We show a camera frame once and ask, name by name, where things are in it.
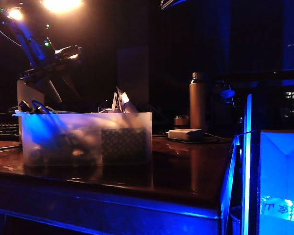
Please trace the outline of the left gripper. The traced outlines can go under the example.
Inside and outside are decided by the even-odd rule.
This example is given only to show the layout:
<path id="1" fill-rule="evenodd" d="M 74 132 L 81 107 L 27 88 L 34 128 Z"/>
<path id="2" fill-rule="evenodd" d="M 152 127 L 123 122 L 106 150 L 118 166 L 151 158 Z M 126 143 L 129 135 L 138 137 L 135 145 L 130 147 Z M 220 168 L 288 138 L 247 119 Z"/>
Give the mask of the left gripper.
<path id="1" fill-rule="evenodd" d="M 79 46 L 68 46 L 55 50 L 50 61 L 48 61 L 45 65 L 22 72 L 19 75 L 19 79 L 25 80 L 26 82 L 38 82 L 43 77 L 48 75 L 61 75 L 66 92 L 71 96 L 80 96 L 71 75 L 66 72 L 79 67 L 83 61 L 83 56 L 84 48 Z M 50 79 L 42 80 L 42 89 L 43 94 L 52 101 L 57 103 L 62 102 L 59 93 Z"/>

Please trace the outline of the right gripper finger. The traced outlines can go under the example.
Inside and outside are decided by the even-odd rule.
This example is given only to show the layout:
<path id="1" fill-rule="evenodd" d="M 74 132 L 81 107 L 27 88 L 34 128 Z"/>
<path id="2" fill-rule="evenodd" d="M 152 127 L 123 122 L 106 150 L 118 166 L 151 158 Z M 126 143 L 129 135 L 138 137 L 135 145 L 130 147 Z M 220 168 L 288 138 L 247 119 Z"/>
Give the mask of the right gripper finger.
<path id="1" fill-rule="evenodd" d="M 178 5 L 186 0 L 160 0 L 160 8 L 161 10 L 168 9 L 175 5 Z"/>

